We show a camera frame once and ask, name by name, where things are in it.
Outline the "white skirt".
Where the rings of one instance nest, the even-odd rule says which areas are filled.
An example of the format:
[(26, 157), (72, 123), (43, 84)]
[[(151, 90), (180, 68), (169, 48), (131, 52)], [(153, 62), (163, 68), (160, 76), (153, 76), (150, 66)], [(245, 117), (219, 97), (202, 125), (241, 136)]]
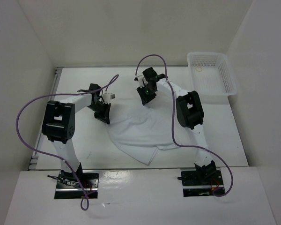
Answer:
[(204, 147), (193, 130), (172, 122), (172, 100), (157, 98), (142, 105), (135, 98), (120, 98), (111, 105), (107, 132), (122, 152), (144, 165), (150, 165), (158, 152), (176, 153), (181, 145)]

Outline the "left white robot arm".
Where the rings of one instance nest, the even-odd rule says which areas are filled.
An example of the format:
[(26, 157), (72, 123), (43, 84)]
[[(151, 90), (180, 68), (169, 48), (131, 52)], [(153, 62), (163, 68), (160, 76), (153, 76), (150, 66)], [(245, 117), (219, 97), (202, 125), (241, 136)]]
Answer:
[(115, 94), (101, 92), (98, 84), (90, 84), (87, 90), (78, 90), (70, 98), (54, 101), (46, 105), (42, 133), (53, 144), (57, 155), (61, 157), (58, 180), (72, 187), (83, 184), (84, 175), (73, 145), (75, 132), (75, 114), (87, 107), (94, 112), (95, 119), (110, 124), (111, 100)]

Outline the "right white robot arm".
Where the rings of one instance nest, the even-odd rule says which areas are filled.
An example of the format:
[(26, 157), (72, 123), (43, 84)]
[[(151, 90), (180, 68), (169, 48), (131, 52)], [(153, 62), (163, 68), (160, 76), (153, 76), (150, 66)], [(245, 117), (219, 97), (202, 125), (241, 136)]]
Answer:
[(157, 74), (152, 67), (145, 69), (134, 80), (139, 83), (137, 92), (143, 105), (152, 101), (158, 91), (174, 101), (174, 120), (195, 141), (192, 146), (197, 149), (194, 163), (196, 180), (200, 184), (207, 184), (216, 173), (216, 165), (211, 153), (207, 151), (208, 144), (203, 130), (204, 111), (199, 94), (168, 81), (165, 74)]

